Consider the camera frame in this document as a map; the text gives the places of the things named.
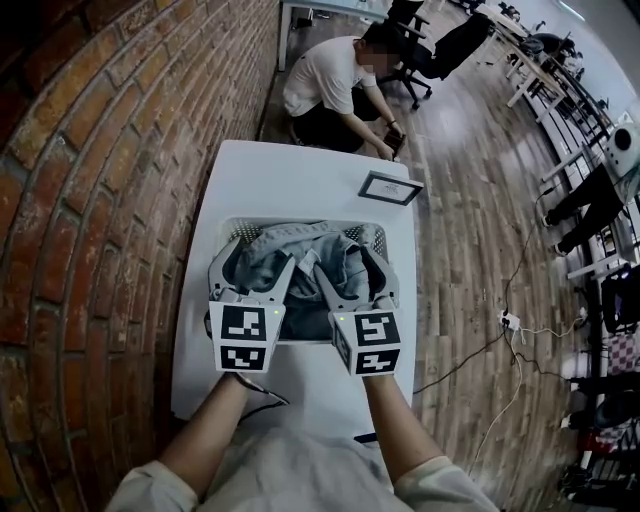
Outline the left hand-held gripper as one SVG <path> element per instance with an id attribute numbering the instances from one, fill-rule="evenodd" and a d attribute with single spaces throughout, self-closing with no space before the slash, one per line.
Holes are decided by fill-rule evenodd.
<path id="1" fill-rule="evenodd" d="M 240 238 L 228 242 L 208 267 L 209 324 L 215 368 L 220 372 L 266 373 L 279 340 L 286 313 L 283 305 L 296 261 L 288 255 L 259 299 L 236 296 L 219 300 L 225 290 L 236 292 L 235 271 L 242 253 Z"/>

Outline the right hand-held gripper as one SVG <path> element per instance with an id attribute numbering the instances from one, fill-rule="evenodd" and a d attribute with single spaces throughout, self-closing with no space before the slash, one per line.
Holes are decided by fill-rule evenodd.
<path id="1" fill-rule="evenodd" d="M 329 323 L 336 348 L 349 375 L 373 377 L 395 373 L 401 355 L 399 280 L 391 265 L 375 250 L 360 247 L 367 270 L 371 303 L 343 296 L 320 264 L 316 282 L 329 307 Z"/>

